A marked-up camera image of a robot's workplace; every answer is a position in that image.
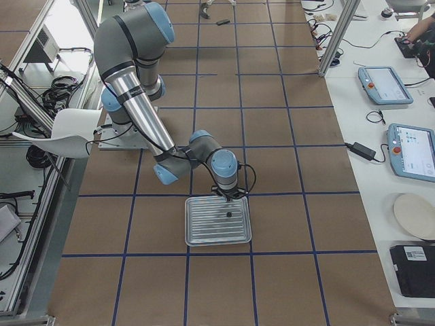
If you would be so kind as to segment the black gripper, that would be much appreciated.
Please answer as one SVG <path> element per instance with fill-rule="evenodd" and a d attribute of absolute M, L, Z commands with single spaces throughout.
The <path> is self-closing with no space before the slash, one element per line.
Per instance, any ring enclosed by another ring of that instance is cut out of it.
<path fill-rule="evenodd" d="M 217 185 L 211 187 L 211 191 L 217 196 L 226 199 L 226 202 L 232 202 L 233 200 L 239 200 L 245 197 L 245 190 L 240 187 L 233 187 L 231 189 L 222 189 Z"/>

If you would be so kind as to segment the operator hand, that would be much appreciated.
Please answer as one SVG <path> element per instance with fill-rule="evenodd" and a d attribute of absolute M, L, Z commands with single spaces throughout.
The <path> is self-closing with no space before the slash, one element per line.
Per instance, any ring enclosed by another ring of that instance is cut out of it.
<path fill-rule="evenodd" d="M 424 32 L 426 28 L 424 26 L 415 25 L 406 34 L 406 38 L 412 43 L 416 41 Z"/>

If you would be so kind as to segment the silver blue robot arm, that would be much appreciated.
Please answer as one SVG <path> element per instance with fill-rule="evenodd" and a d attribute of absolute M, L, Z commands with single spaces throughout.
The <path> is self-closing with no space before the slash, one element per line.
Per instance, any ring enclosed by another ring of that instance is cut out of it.
<path fill-rule="evenodd" d="M 127 10 L 105 19 L 94 36 L 101 80 L 112 87 L 121 108 L 145 138 L 161 183 L 174 183 L 203 165 L 213 179 L 213 192 L 228 200 L 240 199 L 247 192 L 239 187 L 240 163 L 235 155 L 205 130 L 197 130 L 187 146 L 178 148 L 152 106 L 164 90 L 156 72 L 158 61 L 174 39 L 171 21 L 159 3 L 129 1 Z"/>

